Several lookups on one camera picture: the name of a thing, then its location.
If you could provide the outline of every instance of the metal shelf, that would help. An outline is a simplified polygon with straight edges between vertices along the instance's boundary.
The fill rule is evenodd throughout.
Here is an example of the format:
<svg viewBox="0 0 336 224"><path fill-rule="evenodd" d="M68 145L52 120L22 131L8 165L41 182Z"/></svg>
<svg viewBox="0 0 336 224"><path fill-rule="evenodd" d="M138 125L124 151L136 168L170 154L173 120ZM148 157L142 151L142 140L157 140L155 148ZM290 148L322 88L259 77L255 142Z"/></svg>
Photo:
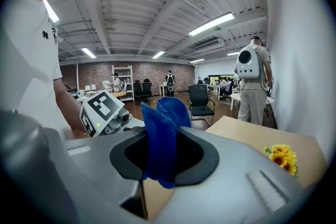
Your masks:
<svg viewBox="0 0 336 224"><path fill-rule="evenodd" d="M119 78L127 78L127 80L129 80L130 82L127 83L126 81L124 81L124 83L127 85L126 89L126 93L127 96L121 97L120 101L133 101L134 102L134 89L133 89L133 70L132 70L132 66L129 65L127 67L114 67L112 65L112 74L114 74L116 71L120 71L120 70L125 70L129 72L129 75L120 75Z"/></svg>

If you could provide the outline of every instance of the logo on shirt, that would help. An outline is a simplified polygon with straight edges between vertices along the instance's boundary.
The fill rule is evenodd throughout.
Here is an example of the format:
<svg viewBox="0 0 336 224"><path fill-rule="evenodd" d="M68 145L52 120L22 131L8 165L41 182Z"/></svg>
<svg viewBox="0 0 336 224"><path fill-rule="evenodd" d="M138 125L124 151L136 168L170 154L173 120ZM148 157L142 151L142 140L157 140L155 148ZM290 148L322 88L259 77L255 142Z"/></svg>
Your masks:
<svg viewBox="0 0 336 224"><path fill-rule="evenodd" d="M45 32L45 31L42 31L42 36L43 36L45 39L49 39L49 37L48 37L48 33Z"/></svg>

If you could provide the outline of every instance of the yellow flower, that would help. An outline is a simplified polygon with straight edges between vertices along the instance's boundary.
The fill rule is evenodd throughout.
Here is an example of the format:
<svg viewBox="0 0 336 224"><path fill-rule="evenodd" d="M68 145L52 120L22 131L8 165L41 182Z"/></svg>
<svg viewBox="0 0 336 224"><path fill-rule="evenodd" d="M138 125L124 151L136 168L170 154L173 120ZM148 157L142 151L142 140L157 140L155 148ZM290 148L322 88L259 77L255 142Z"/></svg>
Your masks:
<svg viewBox="0 0 336 224"><path fill-rule="evenodd" d="M282 167L284 167L288 163L288 157L283 152L272 153L269 155L268 158Z"/></svg>
<svg viewBox="0 0 336 224"><path fill-rule="evenodd" d="M285 145L285 144L273 145L272 146L272 153L275 153L275 152L283 152L283 153L287 154L288 152L290 152L290 146Z"/></svg>
<svg viewBox="0 0 336 224"><path fill-rule="evenodd" d="M292 176L297 176L298 174L298 167L296 166L296 159L289 158L285 165L281 165L287 172L289 172Z"/></svg>

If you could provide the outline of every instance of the blue towel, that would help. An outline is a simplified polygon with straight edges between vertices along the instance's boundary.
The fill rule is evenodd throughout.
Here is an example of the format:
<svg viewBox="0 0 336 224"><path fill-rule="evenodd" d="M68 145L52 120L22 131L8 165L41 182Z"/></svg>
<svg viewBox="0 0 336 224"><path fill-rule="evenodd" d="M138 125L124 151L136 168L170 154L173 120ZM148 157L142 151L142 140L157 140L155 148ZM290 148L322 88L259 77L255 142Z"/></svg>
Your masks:
<svg viewBox="0 0 336 224"><path fill-rule="evenodd" d="M159 181L165 188L174 187L177 167L176 136L178 126L191 127L188 110L178 98L164 97L156 110L141 103L141 111L148 134L147 177Z"/></svg>

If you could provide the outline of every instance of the ceiling light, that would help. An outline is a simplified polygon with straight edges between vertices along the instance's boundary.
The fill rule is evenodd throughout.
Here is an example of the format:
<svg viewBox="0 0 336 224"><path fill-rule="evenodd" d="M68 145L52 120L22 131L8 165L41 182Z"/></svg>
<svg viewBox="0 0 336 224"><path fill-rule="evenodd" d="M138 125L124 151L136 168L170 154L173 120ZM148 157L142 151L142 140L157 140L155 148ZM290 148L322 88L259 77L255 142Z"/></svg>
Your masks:
<svg viewBox="0 0 336 224"><path fill-rule="evenodd" d="M49 5L48 1L47 0L43 0L43 3L44 3L44 5L47 8L47 11L48 11L50 19L52 19L54 23L57 22L59 20L59 18L57 17L56 13L53 11L53 9L51 8L51 6Z"/></svg>
<svg viewBox="0 0 336 224"><path fill-rule="evenodd" d="M204 61L204 59L195 60L195 61L191 61L191 62L192 62L192 63L195 63L195 62L199 62L199 61Z"/></svg>
<svg viewBox="0 0 336 224"><path fill-rule="evenodd" d="M230 55L236 55L236 54L239 54L239 52L232 52L231 54L227 54L227 55L230 56Z"/></svg>
<svg viewBox="0 0 336 224"><path fill-rule="evenodd" d="M92 52L90 52L87 48L82 48L82 51L84 51L88 56L90 56L91 58L96 58L95 55L93 55Z"/></svg>
<svg viewBox="0 0 336 224"><path fill-rule="evenodd" d="M207 29L209 29L209 28L211 28L211 27L214 27L214 26L216 26L216 25L219 25L219 24L221 24L221 23L223 23L223 22L226 22L226 21L228 21L228 20L232 20L232 19L234 19L234 18L235 18L235 17L232 15L232 13L224 14L224 15L222 15L221 17L218 17L218 18L216 18L216 19L213 19L213 20L211 20L210 22L208 22L208 23L206 23L206 24L204 24L204 25L201 25L200 27L198 27L198 28L196 28L195 30L191 31L191 32L189 33L189 35L191 35L191 36L195 36L195 35L197 35L197 34L200 33L200 32L203 32L203 31L205 31L205 30L207 30Z"/></svg>
<svg viewBox="0 0 336 224"><path fill-rule="evenodd" d="M153 59L156 59L156 58L160 57L160 56L163 55L163 54L164 54L164 51L160 51L160 52L158 52L158 53L153 57Z"/></svg>

